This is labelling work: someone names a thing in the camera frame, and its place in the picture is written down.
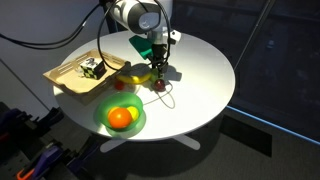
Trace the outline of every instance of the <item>wooden tray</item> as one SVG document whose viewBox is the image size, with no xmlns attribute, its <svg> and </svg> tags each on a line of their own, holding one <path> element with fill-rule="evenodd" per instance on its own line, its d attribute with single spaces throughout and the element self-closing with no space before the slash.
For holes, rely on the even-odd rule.
<svg viewBox="0 0 320 180">
<path fill-rule="evenodd" d="M 121 70 L 131 67 L 129 61 L 105 52 L 102 52 L 102 54 L 111 67 Z M 110 69 L 105 65 L 107 72 L 99 80 L 84 77 L 83 73 L 79 72 L 81 69 L 80 64 L 91 57 L 101 59 L 99 51 L 93 49 L 43 75 L 63 92 L 74 96 L 86 104 L 98 96 L 106 87 L 110 86 L 113 83 L 115 75 L 120 72 Z"/>
</svg>

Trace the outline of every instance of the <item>white round table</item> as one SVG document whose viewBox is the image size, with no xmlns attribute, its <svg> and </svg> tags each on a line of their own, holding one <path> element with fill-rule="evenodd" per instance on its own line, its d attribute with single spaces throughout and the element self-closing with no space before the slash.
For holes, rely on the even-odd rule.
<svg viewBox="0 0 320 180">
<path fill-rule="evenodd" d="M 101 37 L 102 51 L 137 63 L 143 60 L 129 38 L 135 34 L 124 31 Z M 71 53 L 63 63 L 97 48 L 96 40 L 88 42 Z M 194 131 L 213 120 L 230 101 L 235 88 L 235 75 L 227 58 L 214 46 L 196 37 L 182 34 L 177 45 L 171 46 L 169 69 L 165 74 L 171 85 L 160 93 L 162 98 L 149 88 L 138 85 L 136 93 L 144 103 L 146 121 L 138 132 L 113 134 L 102 124 L 93 120 L 99 103 L 115 90 L 106 90 L 90 104 L 83 105 L 66 95 L 57 87 L 54 94 L 63 112 L 80 126 L 102 136 L 112 137 L 101 146 L 106 152 L 125 141 L 153 141 L 174 138 L 193 149 L 200 144 L 184 134 Z"/>
</svg>

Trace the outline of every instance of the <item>green plate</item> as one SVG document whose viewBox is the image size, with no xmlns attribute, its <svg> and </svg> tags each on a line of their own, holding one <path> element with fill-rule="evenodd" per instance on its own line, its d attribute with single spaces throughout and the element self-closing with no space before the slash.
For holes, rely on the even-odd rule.
<svg viewBox="0 0 320 180">
<path fill-rule="evenodd" d="M 112 128 L 108 120 L 108 112 L 110 111 L 111 108 L 115 106 L 123 107 L 123 108 L 127 108 L 129 106 L 136 107 L 139 111 L 138 119 L 132 122 L 129 126 L 125 128 L 120 128 L 120 129 Z M 123 132 L 123 131 L 128 131 L 133 127 L 135 127 L 135 125 L 141 120 L 140 117 L 142 113 L 143 113 L 143 103 L 136 94 L 133 94 L 130 92 L 119 92 L 105 98 L 97 107 L 94 117 L 96 120 L 98 120 L 103 125 L 105 125 L 106 128 L 112 129 L 114 131 Z"/>
</svg>

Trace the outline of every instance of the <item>black cable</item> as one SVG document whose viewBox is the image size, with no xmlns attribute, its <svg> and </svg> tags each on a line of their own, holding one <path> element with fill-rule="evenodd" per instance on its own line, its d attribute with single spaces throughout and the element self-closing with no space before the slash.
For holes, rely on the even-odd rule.
<svg viewBox="0 0 320 180">
<path fill-rule="evenodd" d="M 114 68 L 114 67 L 110 66 L 110 65 L 107 63 L 107 61 L 104 59 L 104 57 L 103 57 L 103 55 L 102 55 L 102 51 L 101 51 L 100 36 L 101 36 L 101 30 L 102 30 L 103 23 L 105 22 L 105 19 L 106 19 L 107 15 L 109 14 L 110 9 L 112 9 L 113 6 L 114 6 L 115 4 L 117 4 L 118 2 L 120 2 L 120 1 L 122 1 L 122 0 L 114 1 L 114 2 L 111 4 L 111 6 L 108 8 L 108 10 L 104 13 L 104 17 L 103 17 L 103 19 L 101 20 L 101 23 L 100 23 L 100 25 L 99 25 L 98 37 L 97 37 L 98 52 L 99 52 L 99 55 L 100 55 L 101 59 L 103 60 L 103 62 L 105 63 L 106 66 L 108 66 L 110 69 L 115 70 L 115 71 L 120 71 L 121 69 L 117 69 L 117 68 Z M 163 68 L 163 67 L 166 65 L 166 63 L 167 63 L 167 61 L 168 61 L 168 59 L 169 59 L 169 56 L 170 56 L 170 47 L 171 47 L 171 46 L 170 46 L 170 39 L 171 39 L 170 32 L 171 32 L 171 25 L 170 25 L 170 22 L 169 22 L 168 15 L 167 15 L 166 11 L 164 10 L 162 4 L 161 4 L 158 0 L 154 0 L 154 2 L 158 4 L 158 6 L 160 7 L 160 9 L 161 9 L 161 11 L 162 11 L 162 13 L 163 13 L 163 15 L 164 15 L 164 17 L 165 17 L 166 24 L 167 24 L 167 31 L 168 31 L 168 39 L 167 39 L 168 49 L 167 49 L 167 56 L 166 56 L 166 58 L 165 58 L 165 62 L 163 63 L 163 65 L 162 65 L 162 67 L 161 67 L 161 68 Z M 149 63 L 148 65 L 156 64 L 156 63 L 158 63 L 158 62 L 159 62 L 159 61 L 151 62 L 151 63 Z"/>
<path fill-rule="evenodd" d="M 96 5 L 87 15 L 86 17 L 83 19 L 83 21 L 81 22 L 81 24 L 75 29 L 74 32 L 72 32 L 68 37 L 56 41 L 56 42 L 51 42 L 51 43 L 33 43 L 33 42 L 25 42 L 25 41 L 20 41 L 20 40 L 16 40 L 13 38 L 9 38 L 7 36 L 4 36 L 3 34 L 0 33 L 0 37 L 3 39 L 6 39 L 14 44 L 23 46 L 23 47 L 27 47 L 27 48 L 31 48 L 31 49 L 37 49 L 37 50 L 50 50 L 50 49 L 57 49 L 60 47 L 63 47 L 67 44 L 69 44 L 72 40 L 74 40 L 82 31 L 82 29 L 84 28 L 87 19 L 92 15 L 92 13 L 100 6 L 100 4 Z M 34 47 L 34 46 L 49 46 L 49 45 L 57 45 L 57 44 L 61 44 L 65 42 L 62 45 L 56 46 L 56 47 L 47 47 L 47 48 L 43 48 L 43 47 Z"/>
</svg>

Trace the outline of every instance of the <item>white table leg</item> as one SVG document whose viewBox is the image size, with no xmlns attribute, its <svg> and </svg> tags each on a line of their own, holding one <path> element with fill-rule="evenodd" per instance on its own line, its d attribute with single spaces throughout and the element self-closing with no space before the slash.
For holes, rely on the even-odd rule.
<svg viewBox="0 0 320 180">
<path fill-rule="evenodd" d="M 200 143 L 198 141 L 186 136 L 186 135 L 175 136 L 175 137 L 173 137 L 173 139 L 190 147 L 191 149 L 194 149 L 194 150 L 200 149 Z"/>
<path fill-rule="evenodd" d="M 120 146 L 121 144 L 123 144 L 125 142 L 126 142 L 126 140 L 123 140 L 123 139 L 111 139 L 111 140 L 103 143 L 100 146 L 100 151 L 103 153 L 106 153 L 106 152 Z"/>
</svg>

